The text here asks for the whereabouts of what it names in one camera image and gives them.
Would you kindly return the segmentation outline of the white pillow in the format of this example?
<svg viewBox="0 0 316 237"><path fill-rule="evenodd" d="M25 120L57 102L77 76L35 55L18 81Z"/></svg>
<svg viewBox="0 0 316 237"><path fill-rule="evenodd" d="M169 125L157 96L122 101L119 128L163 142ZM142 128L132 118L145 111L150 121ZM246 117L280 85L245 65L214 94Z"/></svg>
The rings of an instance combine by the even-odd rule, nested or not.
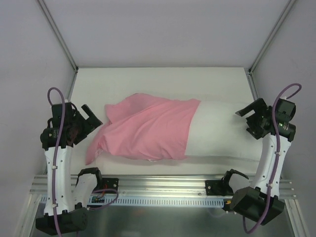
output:
<svg viewBox="0 0 316 237"><path fill-rule="evenodd" d="M262 140L246 131L245 119L235 111L240 104L200 101L192 119L186 158L235 158L258 161Z"/></svg>

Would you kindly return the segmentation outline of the pink pillowcase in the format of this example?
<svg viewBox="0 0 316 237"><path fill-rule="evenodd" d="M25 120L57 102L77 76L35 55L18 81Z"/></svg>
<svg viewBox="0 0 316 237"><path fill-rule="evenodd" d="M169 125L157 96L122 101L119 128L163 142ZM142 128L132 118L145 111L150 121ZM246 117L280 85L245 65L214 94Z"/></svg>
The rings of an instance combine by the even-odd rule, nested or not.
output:
<svg viewBox="0 0 316 237"><path fill-rule="evenodd" d="M200 105L197 99L171 100L144 93L105 105L107 123L87 148L85 163L102 152L129 159L186 159L192 119Z"/></svg>

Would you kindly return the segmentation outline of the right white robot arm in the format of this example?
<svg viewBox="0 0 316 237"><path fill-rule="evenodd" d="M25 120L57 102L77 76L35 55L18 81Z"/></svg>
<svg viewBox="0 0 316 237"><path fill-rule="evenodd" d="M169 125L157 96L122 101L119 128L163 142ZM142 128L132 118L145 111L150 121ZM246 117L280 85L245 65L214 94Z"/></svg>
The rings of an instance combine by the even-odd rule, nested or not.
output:
<svg viewBox="0 0 316 237"><path fill-rule="evenodd" d="M221 189L232 195L230 210L249 219L257 226L265 225L284 210L279 199L279 181L288 149L296 134L290 121L296 113L296 105L278 98L272 106L259 98L236 112L246 117L247 132L255 139L262 139L262 152L256 174L252 181L248 176L231 169L221 180Z"/></svg>

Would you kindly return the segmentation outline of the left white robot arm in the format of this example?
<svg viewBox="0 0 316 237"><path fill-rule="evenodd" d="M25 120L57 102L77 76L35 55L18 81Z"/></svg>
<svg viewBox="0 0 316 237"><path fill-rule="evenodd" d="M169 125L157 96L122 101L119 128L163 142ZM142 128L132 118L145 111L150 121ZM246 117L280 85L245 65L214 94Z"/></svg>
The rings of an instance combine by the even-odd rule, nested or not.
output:
<svg viewBox="0 0 316 237"><path fill-rule="evenodd" d="M71 186L74 146L102 125L86 104L81 108L87 118L71 102L53 105L52 118L40 135L47 165L47 199L43 217L36 219L36 228L50 236L85 230L89 197L103 187L97 167L81 170L75 187Z"/></svg>

